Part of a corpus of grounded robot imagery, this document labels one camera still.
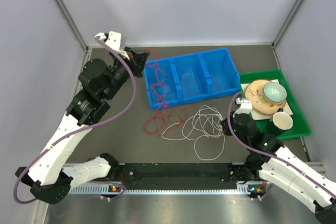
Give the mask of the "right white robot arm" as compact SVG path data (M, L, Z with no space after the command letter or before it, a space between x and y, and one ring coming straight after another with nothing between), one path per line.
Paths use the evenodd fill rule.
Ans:
M335 182L300 160L276 136L262 132L247 114L231 113L221 121L225 135L249 151L242 180L265 180L312 211L320 223L335 223Z

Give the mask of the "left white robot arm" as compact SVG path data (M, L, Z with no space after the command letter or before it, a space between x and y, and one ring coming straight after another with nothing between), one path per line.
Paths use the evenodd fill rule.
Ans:
M81 90L66 108L58 129L48 141L43 151L26 167L15 172L13 197L24 204L17 195L19 183L30 187L36 200L48 204L60 202L71 189L95 179L114 180L119 174L119 162L110 154L102 153L85 163L65 167L80 141L95 127L107 124L123 115L133 103L117 115L102 120L108 112L111 100L128 79L136 90L135 78L143 76L143 70L150 52L136 52L126 48L125 52L108 49L113 64L104 60L92 59L85 63L78 80Z

